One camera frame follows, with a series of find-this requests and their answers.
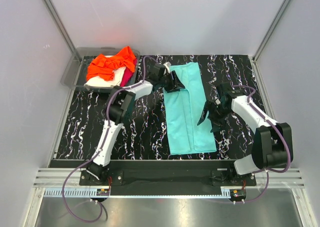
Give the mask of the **teal t shirt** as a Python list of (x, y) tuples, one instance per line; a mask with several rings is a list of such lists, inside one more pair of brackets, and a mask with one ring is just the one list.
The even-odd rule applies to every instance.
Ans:
[(212, 125), (206, 119), (197, 125), (206, 95), (197, 62), (172, 65), (185, 89), (168, 93), (163, 91), (166, 131), (171, 155), (187, 155), (216, 152), (216, 141), (211, 133)]

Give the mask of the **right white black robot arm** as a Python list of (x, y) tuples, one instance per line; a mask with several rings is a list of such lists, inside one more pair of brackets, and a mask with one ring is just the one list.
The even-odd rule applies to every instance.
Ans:
[(234, 113), (250, 127), (254, 133), (251, 154), (236, 160), (227, 172), (228, 182), (239, 185), (245, 175), (262, 171), (285, 173), (293, 161), (292, 129), (286, 122), (280, 123), (263, 112), (253, 101), (256, 90), (244, 92), (244, 85), (228, 82), (217, 85), (217, 99), (204, 104), (199, 124), (210, 120), (211, 132), (222, 130), (228, 115)]

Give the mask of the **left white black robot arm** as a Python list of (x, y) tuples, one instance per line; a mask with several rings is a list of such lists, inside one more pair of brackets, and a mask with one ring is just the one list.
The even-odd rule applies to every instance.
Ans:
[(105, 120), (102, 134), (95, 153), (86, 167), (90, 179), (97, 185), (103, 185), (108, 180), (107, 169), (111, 161), (112, 149), (124, 123), (132, 116), (136, 100), (148, 96), (159, 88), (167, 93), (183, 90), (185, 86), (180, 81), (171, 64), (155, 63), (147, 75), (146, 80), (141, 80), (133, 85), (115, 86), (108, 99), (105, 110)]

